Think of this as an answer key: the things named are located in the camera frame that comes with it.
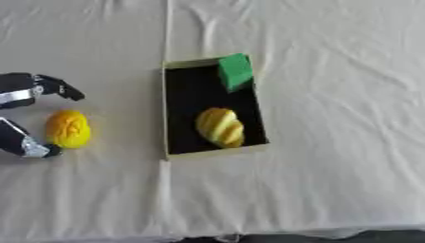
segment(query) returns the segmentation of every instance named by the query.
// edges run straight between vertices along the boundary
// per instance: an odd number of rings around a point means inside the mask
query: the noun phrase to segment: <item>green cube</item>
[[[218,60],[219,75],[228,92],[233,92],[252,79],[252,68],[246,55],[233,54]]]

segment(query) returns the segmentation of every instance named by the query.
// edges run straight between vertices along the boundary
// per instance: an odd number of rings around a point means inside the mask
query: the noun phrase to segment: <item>table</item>
[[[424,3],[103,0],[0,4],[0,71],[63,78],[2,111],[43,137],[76,108],[92,142],[48,161],[0,154],[0,240],[352,233],[425,222]],[[249,53],[265,152],[162,159],[162,61]]]

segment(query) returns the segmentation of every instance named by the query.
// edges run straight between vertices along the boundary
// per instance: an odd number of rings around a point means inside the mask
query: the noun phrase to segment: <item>cardboard box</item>
[[[244,153],[268,144],[255,82],[229,94],[220,81],[218,58],[172,62],[162,68],[164,144],[167,159]],[[233,110],[244,124],[245,142],[221,149],[195,129],[196,117],[211,107]]]

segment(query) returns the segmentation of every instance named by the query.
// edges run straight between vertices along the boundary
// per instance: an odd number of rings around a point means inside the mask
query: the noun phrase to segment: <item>black base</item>
[[[233,110],[245,126],[243,146],[268,143],[253,81],[229,94],[218,76],[218,65],[167,69],[166,103],[169,154],[219,149],[195,130],[196,117],[211,107]]]

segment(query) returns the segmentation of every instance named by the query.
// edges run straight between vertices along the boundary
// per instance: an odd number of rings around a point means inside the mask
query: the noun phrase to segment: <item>yellow ball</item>
[[[202,112],[196,119],[196,130],[222,148],[236,148],[244,143],[244,125],[229,109],[210,108]]]
[[[62,110],[48,119],[46,137],[63,148],[79,148],[90,140],[90,126],[79,111]]]

